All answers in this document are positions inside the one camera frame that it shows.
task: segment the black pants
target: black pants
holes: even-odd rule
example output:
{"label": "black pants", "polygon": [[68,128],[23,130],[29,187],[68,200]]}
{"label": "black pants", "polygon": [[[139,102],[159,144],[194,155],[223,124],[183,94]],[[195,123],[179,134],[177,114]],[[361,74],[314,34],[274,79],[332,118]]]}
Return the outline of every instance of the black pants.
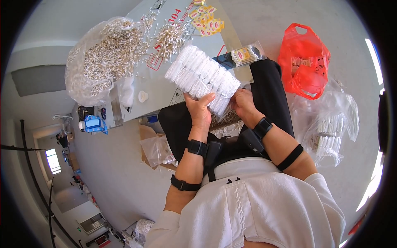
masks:
{"label": "black pants", "polygon": [[[251,84],[251,92],[257,110],[270,118],[274,124],[294,137],[291,116],[289,114],[287,98],[281,82],[280,66],[270,60],[261,60],[251,64],[251,72],[254,83]],[[180,161],[187,145],[192,119],[187,110],[186,103],[172,105],[160,110],[158,120],[167,136],[170,148],[177,161]],[[215,135],[208,133],[208,140],[219,141]],[[270,159],[267,153],[255,154],[244,142],[238,138],[235,143],[226,143],[220,152],[212,168],[204,168],[204,175],[210,169],[230,160],[247,157],[264,157]]]}

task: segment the black arm strap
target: black arm strap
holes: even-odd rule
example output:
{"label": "black arm strap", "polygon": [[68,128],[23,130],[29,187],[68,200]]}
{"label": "black arm strap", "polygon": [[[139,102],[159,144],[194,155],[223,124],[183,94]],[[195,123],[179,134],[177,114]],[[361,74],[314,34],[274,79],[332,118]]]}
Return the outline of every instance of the black arm strap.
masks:
{"label": "black arm strap", "polygon": [[200,189],[201,183],[199,184],[191,184],[191,183],[187,183],[183,180],[178,180],[176,179],[176,177],[174,176],[174,174],[172,174],[171,177],[171,184],[173,186],[175,186],[178,190],[180,191],[198,191]]}
{"label": "black arm strap", "polygon": [[290,166],[299,157],[299,155],[302,152],[303,152],[303,147],[301,146],[301,144],[298,144],[298,146],[295,147],[295,149],[288,155],[288,157],[286,157],[284,159],[284,161],[282,161],[277,166],[277,169],[279,169],[280,171],[283,171],[286,168],[288,168],[288,166]]}

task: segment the plastic bottle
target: plastic bottle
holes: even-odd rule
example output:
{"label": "plastic bottle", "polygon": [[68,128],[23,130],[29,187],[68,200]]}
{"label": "plastic bottle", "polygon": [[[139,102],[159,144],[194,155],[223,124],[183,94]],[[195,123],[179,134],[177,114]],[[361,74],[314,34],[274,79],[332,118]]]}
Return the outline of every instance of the plastic bottle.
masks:
{"label": "plastic bottle", "polygon": [[168,164],[168,163],[174,164],[175,162],[176,162],[176,159],[172,154],[166,156],[166,158],[163,160],[163,164]]}

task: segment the woman's left hand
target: woman's left hand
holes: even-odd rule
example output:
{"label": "woman's left hand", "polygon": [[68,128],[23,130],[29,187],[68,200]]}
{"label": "woman's left hand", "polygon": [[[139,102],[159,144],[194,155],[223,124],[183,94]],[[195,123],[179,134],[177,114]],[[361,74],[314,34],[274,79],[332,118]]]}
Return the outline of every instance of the woman's left hand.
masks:
{"label": "woman's left hand", "polygon": [[189,94],[183,94],[187,109],[192,117],[192,127],[199,128],[208,132],[211,124],[211,113],[207,105],[215,99],[215,93],[203,96],[200,100],[193,100]]}

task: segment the hand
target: hand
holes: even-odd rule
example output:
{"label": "hand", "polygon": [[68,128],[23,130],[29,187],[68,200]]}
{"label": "hand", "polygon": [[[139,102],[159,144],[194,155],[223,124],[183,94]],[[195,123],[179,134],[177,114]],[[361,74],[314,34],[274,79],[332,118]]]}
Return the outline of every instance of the hand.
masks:
{"label": "hand", "polygon": [[231,107],[250,129],[253,129],[265,117],[255,108],[252,92],[246,89],[238,89],[234,93],[231,98]]}
{"label": "hand", "polygon": [[192,117],[192,127],[208,132],[212,118],[207,105],[215,99],[215,93],[205,95],[198,101],[193,100],[187,93],[183,95],[185,97],[186,107]]}

